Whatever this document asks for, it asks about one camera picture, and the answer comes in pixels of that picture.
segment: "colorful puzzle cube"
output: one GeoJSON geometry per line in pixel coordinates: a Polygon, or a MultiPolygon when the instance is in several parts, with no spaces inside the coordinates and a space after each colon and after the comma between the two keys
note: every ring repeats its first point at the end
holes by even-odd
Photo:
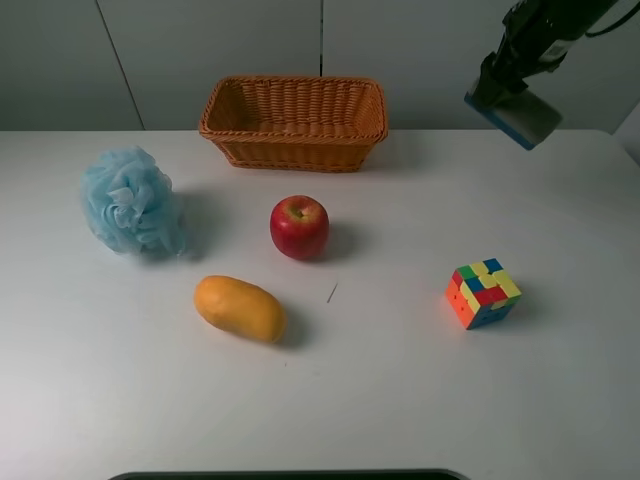
{"type": "Polygon", "coordinates": [[[522,292],[495,259],[465,265],[453,272],[447,299],[467,330],[502,320],[522,292]]]}

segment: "wicker basket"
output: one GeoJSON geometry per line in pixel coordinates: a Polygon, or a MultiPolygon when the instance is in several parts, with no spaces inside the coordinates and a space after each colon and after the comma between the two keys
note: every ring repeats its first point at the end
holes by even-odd
{"type": "Polygon", "coordinates": [[[218,83],[199,130],[236,167],[355,172],[388,126],[372,80],[238,76],[218,83]]]}

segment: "white tabletop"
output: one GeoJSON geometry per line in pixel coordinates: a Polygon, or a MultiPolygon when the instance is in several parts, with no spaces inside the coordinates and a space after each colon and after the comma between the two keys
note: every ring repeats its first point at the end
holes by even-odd
{"type": "Polygon", "coordinates": [[[365,165],[234,169],[194,132],[0,133],[0,478],[639,478],[640,170],[616,141],[557,132],[528,153],[497,132],[393,132],[365,165]],[[189,258],[121,257],[85,226],[83,170],[132,144],[186,200],[189,258]],[[271,208],[297,193],[329,212],[325,261],[271,243],[271,208]],[[443,292],[490,257],[524,297],[467,332],[443,292]],[[210,274],[276,295],[284,345],[206,324],[192,294],[210,274]]]}

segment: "apple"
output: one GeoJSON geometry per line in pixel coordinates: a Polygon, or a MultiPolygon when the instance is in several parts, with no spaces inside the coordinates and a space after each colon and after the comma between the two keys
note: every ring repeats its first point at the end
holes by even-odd
{"type": "Polygon", "coordinates": [[[294,195],[271,212],[271,238],[287,257],[306,260],[320,255],[329,238],[329,216],[311,197],[294,195]]]}

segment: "yellow mango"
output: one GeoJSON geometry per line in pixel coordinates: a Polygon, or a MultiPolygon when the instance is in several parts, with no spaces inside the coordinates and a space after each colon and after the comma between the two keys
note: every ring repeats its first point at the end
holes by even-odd
{"type": "Polygon", "coordinates": [[[243,337],[273,343],[287,328],[287,316],[273,295],[236,278],[203,278],[193,303],[211,325],[243,337]]]}

